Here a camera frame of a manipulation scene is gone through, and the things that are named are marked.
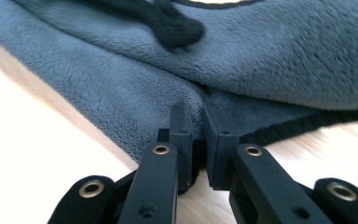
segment fabric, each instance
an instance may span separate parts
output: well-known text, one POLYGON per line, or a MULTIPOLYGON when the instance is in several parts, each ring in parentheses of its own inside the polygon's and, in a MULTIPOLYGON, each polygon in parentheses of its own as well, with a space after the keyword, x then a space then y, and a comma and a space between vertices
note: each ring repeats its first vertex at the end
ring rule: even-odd
POLYGON ((196 140, 204 105, 259 145, 358 120, 358 1, 175 6, 205 28, 187 48, 75 0, 0 0, 0 44, 137 161, 183 100, 196 140))

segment wooden surface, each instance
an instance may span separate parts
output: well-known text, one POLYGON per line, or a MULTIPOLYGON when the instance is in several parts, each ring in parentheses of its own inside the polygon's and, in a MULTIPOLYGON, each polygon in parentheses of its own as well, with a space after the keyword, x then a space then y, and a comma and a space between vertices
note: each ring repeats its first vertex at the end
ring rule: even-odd
MULTIPOLYGON (((309 187, 337 177, 358 187, 358 123, 267 146, 309 187)), ((88 175, 120 179, 137 165, 57 92, 0 47, 0 223, 46 223, 57 202, 88 175)), ((227 192, 205 173, 178 201, 178 223, 235 223, 227 192)))

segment blue cloth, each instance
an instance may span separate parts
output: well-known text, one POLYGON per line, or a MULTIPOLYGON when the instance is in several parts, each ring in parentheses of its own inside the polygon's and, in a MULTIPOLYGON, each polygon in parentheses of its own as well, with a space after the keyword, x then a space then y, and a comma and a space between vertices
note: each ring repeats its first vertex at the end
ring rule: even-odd
POLYGON ((204 104, 260 145, 358 120, 358 1, 175 5, 206 29, 185 49, 75 0, 0 0, 0 44, 137 161, 183 100, 197 140, 204 104))

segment metal ring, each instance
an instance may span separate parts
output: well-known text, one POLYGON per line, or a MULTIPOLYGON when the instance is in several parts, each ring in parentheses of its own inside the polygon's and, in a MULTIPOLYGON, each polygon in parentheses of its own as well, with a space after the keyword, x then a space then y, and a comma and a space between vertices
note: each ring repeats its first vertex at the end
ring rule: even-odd
POLYGON ((80 188, 79 195, 83 198, 93 198, 103 191, 103 187, 104 184, 100 180, 91 180, 80 188), (90 186, 95 186, 97 189, 88 190, 87 188, 90 186))
POLYGON ((164 145, 159 145, 153 148, 153 152, 159 155, 164 155, 170 152, 170 148, 164 145))
POLYGON ((250 156, 261 156, 261 154, 263 154, 263 152, 259 148, 256 148, 256 147, 246 147, 245 151, 250 156))
POLYGON ((334 196, 338 197, 339 199, 342 199, 347 202, 354 202, 357 199, 357 195, 353 190, 348 189, 347 187, 338 184, 336 182, 332 182, 327 185, 328 191, 332 193, 334 196))

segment terry cloth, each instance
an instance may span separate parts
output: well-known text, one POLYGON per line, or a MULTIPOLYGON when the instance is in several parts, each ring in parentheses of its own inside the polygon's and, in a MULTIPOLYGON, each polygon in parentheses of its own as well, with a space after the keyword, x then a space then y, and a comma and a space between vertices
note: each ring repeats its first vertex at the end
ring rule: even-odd
POLYGON ((204 105, 262 146, 358 120, 358 1, 174 5, 205 28, 187 48, 75 0, 0 0, 0 44, 136 161, 180 101, 200 141, 204 105))

